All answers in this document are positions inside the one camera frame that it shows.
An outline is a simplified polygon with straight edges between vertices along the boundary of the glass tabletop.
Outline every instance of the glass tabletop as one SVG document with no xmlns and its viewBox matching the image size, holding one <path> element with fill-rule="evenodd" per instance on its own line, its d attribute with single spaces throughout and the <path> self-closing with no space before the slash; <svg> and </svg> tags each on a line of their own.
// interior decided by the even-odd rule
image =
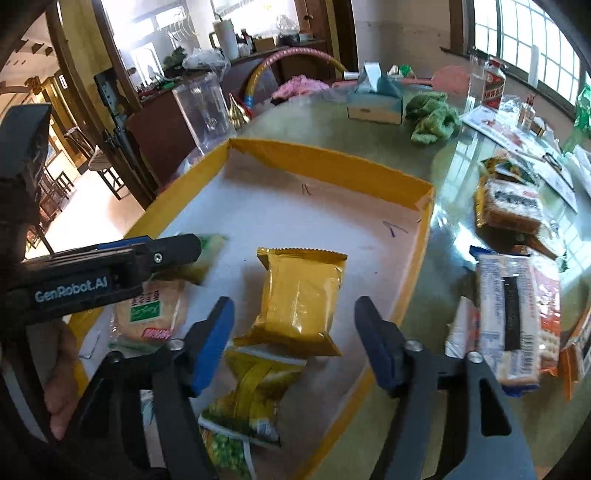
<svg viewBox="0 0 591 480">
<path fill-rule="evenodd" d="M 241 134 L 358 155 L 435 185 L 430 239 L 402 331 L 407 338 L 418 339 L 431 351 L 442 353 L 460 296 L 474 298 L 474 259 L 469 247 L 513 244 L 510 232 L 492 232 L 475 226 L 473 194 L 480 176 L 479 163 L 499 147 L 467 126 L 462 126 L 447 142 L 415 144 L 410 140 L 410 126 L 351 120 L 342 101 L 329 102 L 321 96 L 274 107 L 253 120 Z M 563 341 L 587 305 L 591 280 L 591 198 L 576 168 L 568 168 L 573 176 L 578 215 L 554 190 L 546 185 L 541 188 L 543 203 L 558 222 L 567 247 L 568 269 L 561 274 Z M 511 399 L 534 463 L 540 468 L 551 467 L 558 461 L 591 410 L 591 382 L 583 381 L 569 402 L 563 381 L 562 377 L 544 375 L 538 391 Z M 441 415 L 433 427 L 433 452 L 430 451 L 426 463 L 426 472 L 431 473 L 439 456 L 437 437 L 443 434 L 443 398 L 441 402 Z M 368 478 L 394 408 L 395 401 L 375 387 L 315 478 Z"/>
</svg>

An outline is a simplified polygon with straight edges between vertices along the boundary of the green cloth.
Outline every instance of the green cloth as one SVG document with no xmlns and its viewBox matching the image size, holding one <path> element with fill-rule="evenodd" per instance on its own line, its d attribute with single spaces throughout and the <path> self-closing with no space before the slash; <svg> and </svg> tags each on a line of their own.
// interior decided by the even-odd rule
<svg viewBox="0 0 591 480">
<path fill-rule="evenodd" d="M 447 103 L 445 92 L 424 92 L 414 96 L 407 105 L 406 119 L 416 123 L 411 140 L 429 145 L 447 140 L 460 126 L 459 113 Z"/>
</svg>

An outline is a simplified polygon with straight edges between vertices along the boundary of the screw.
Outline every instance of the screw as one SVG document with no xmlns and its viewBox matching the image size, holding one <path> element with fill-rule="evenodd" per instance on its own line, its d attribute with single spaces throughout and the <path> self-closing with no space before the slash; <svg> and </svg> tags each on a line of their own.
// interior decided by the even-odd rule
<svg viewBox="0 0 591 480">
<path fill-rule="evenodd" d="M 421 352 L 423 350 L 423 344 L 418 340 L 407 340 L 404 348 L 410 352 Z"/>
<path fill-rule="evenodd" d="M 184 342 L 180 338 L 173 338 L 167 342 L 166 346 L 169 350 L 178 352 L 184 348 Z"/>
<path fill-rule="evenodd" d="M 109 352 L 108 357 L 109 357 L 109 362 L 111 362 L 112 364 L 118 364 L 119 362 L 121 362 L 125 358 L 125 356 L 121 352 L 118 352 L 118 351 Z"/>
<path fill-rule="evenodd" d="M 478 352 L 468 352 L 468 361 L 472 362 L 473 364 L 481 364 L 483 362 L 482 355 Z"/>
</svg>

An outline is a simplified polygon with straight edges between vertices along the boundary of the table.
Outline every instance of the table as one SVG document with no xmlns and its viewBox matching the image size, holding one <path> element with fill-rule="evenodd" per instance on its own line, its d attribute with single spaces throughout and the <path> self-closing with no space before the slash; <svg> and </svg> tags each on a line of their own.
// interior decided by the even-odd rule
<svg viewBox="0 0 591 480">
<path fill-rule="evenodd" d="M 490 157 L 496 144 L 469 127 L 448 142 L 413 144 L 409 127 L 381 125 L 347 118 L 343 103 L 316 96 L 284 103 L 247 125 L 242 135 L 339 150 L 397 168 L 432 182 L 436 204 L 430 240 L 402 331 L 431 351 L 443 353 L 448 324 L 460 296 L 473 297 L 473 262 L 468 249 L 476 237 L 473 194 L 478 164 Z M 560 225 L 567 243 L 569 269 L 561 274 L 563 337 L 582 314 L 591 280 L 591 199 L 575 170 L 573 175 L 579 214 L 547 186 L 543 202 Z M 510 234 L 486 236 L 484 243 L 508 244 Z M 347 431 L 314 474 L 314 480 L 369 478 L 383 447 L 397 400 L 377 386 L 367 396 Z M 574 399 L 566 401 L 563 379 L 544 375 L 539 391 L 511 404 L 521 420 L 536 467 L 552 467 L 562 456 L 591 410 L 591 381 L 582 382 Z M 441 394 L 425 474 L 432 475 L 443 436 L 445 395 Z"/>
</svg>

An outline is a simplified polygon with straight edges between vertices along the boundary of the floor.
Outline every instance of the floor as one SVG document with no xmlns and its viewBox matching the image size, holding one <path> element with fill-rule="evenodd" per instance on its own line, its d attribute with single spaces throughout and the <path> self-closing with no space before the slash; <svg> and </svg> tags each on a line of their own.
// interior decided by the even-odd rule
<svg viewBox="0 0 591 480">
<path fill-rule="evenodd" d="M 70 199 L 51 223 L 46 238 L 56 252 L 120 240 L 144 213 L 137 200 L 123 188 L 117 200 L 95 171 L 87 171 L 74 181 Z M 42 243 L 26 257 L 47 255 Z"/>
</svg>

